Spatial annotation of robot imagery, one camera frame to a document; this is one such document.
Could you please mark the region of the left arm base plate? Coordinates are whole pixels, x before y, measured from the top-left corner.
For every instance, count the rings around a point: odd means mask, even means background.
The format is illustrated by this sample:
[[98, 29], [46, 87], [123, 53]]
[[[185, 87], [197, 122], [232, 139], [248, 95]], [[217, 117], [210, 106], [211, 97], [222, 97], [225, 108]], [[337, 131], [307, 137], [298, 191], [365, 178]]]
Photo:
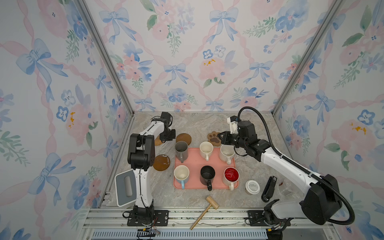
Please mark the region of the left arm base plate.
[[129, 227], [166, 227], [169, 221], [168, 210], [154, 210], [143, 216], [135, 214], [134, 210], [123, 212], [123, 217], [127, 220]]

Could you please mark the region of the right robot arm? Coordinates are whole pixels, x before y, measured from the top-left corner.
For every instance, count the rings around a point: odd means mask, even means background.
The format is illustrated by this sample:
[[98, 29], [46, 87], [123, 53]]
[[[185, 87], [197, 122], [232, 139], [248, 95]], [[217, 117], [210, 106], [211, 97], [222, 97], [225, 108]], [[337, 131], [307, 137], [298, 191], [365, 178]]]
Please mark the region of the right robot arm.
[[342, 206], [349, 205], [333, 176], [321, 176], [276, 151], [270, 142], [258, 138], [250, 121], [239, 122], [232, 116], [227, 122], [230, 130], [218, 135], [223, 145], [245, 150], [248, 156], [278, 171], [305, 195], [301, 200], [274, 200], [266, 205], [262, 216], [266, 224], [272, 226], [285, 219], [306, 218], [323, 225], [331, 222]]

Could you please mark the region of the brown cork round coaster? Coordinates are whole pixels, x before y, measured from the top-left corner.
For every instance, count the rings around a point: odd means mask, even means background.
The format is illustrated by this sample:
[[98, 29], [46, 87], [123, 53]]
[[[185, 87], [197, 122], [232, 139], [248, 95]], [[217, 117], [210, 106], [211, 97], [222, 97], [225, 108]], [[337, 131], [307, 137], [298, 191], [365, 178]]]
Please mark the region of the brown cork round coaster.
[[176, 142], [186, 142], [188, 145], [192, 142], [192, 137], [187, 133], [181, 133], [176, 137]]

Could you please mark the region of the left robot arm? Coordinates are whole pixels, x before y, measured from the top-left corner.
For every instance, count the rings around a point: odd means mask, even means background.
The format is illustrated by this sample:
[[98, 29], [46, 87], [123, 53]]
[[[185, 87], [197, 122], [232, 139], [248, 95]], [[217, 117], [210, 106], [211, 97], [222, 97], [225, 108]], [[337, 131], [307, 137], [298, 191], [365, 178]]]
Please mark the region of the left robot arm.
[[165, 143], [176, 138], [176, 131], [171, 128], [173, 117], [168, 112], [162, 112], [151, 119], [151, 124], [139, 134], [131, 134], [129, 141], [128, 163], [135, 174], [136, 202], [133, 208], [134, 216], [140, 219], [152, 219], [155, 214], [152, 197], [149, 170], [154, 165], [155, 140]]

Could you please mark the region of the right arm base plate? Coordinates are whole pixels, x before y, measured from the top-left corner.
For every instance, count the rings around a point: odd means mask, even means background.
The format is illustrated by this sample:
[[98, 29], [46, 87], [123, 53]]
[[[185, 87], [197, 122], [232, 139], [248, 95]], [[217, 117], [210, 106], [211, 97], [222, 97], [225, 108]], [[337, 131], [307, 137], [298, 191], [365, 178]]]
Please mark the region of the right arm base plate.
[[278, 219], [272, 213], [265, 213], [264, 210], [249, 210], [245, 223], [251, 227], [282, 228], [291, 226], [288, 219]]

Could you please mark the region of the paw shaped wooden coaster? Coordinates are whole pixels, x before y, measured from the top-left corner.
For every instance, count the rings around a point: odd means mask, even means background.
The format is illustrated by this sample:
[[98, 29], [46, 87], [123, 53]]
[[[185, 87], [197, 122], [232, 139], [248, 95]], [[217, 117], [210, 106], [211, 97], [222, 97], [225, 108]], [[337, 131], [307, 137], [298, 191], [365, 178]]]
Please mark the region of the paw shaped wooden coaster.
[[218, 134], [219, 132], [213, 131], [207, 135], [208, 142], [210, 142], [214, 147], [220, 147], [222, 145]]

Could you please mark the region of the woven rattan coaster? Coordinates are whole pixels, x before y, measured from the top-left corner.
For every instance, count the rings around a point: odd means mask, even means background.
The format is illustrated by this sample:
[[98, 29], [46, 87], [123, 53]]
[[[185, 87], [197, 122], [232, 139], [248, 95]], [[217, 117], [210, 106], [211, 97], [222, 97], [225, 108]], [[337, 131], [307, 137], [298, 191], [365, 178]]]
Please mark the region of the woven rattan coaster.
[[163, 142], [160, 140], [160, 137], [158, 136], [156, 139], [155, 139], [155, 146], [160, 146], [162, 145]]

